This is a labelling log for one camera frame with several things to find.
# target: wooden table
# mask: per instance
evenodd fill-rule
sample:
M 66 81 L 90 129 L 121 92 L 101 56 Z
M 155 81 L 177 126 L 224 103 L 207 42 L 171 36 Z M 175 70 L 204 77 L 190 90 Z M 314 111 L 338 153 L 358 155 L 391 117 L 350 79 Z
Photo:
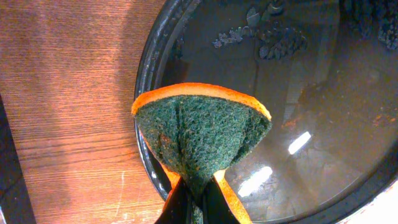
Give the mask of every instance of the wooden table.
M 130 108 L 164 0 L 0 2 L 0 94 L 37 223 L 153 223 Z

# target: water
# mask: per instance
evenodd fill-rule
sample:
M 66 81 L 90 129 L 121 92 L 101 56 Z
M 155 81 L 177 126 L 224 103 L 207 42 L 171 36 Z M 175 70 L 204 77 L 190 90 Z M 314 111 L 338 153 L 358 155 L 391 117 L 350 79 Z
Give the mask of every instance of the water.
M 386 9 L 395 7 L 388 1 L 361 2 L 203 1 L 176 40 L 163 86 L 221 85 L 255 96 L 271 112 L 271 132 L 226 173 L 238 193 L 271 169 L 240 196 L 254 222 L 326 208 L 397 140 L 398 11 Z

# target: sponge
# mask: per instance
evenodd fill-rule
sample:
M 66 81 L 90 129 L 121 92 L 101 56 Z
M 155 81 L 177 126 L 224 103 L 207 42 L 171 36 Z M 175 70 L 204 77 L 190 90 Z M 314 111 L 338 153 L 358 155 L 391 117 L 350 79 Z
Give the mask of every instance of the sponge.
M 255 98 L 202 83 L 144 93 L 132 113 L 155 158 L 184 179 L 195 201 L 216 171 L 239 162 L 271 128 Z

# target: green scouring pad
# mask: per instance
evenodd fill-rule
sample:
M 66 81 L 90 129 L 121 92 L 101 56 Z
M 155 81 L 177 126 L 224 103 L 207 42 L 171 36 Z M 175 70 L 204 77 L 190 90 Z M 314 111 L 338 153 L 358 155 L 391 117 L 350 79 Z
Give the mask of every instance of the green scouring pad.
M 132 113 L 156 159 L 180 174 L 195 200 L 216 171 L 244 158 L 271 128 L 255 98 L 202 83 L 144 93 Z

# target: black pan rim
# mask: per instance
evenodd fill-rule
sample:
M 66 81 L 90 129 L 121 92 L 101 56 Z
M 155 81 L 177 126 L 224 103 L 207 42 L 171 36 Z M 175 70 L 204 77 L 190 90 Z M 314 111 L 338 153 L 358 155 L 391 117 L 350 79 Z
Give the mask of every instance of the black pan rim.
M 139 69 L 137 73 L 134 99 L 141 93 L 153 90 L 159 86 L 155 73 L 161 67 L 161 60 L 165 52 L 166 45 L 170 41 L 171 33 L 174 31 L 178 20 L 181 19 L 181 9 L 184 13 L 187 9 L 184 6 L 194 3 L 194 0 L 166 0 L 163 8 L 160 10 L 154 25 L 148 35 L 145 44 Z M 153 157 L 152 153 L 146 147 L 146 144 L 140 135 L 137 123 L 134 122 L 136 138 L 142 163 L 156 191 L 163 198 L 167 199 L 171 190 L 170 181 L 165 175 L 159 162 Z M 379 163 L 368 178 L 363 180 L 358 187 L 350 192 L 346 197 L 334 204 L 322 208 L 316 213 L 296 220 L 279 220 L 278 223 L 335 223 L 360 208 L 372 202 L 379 194 L 385 192 L 388 187 L 398 180 L 398 141 L 396 141 L 389 153 Z

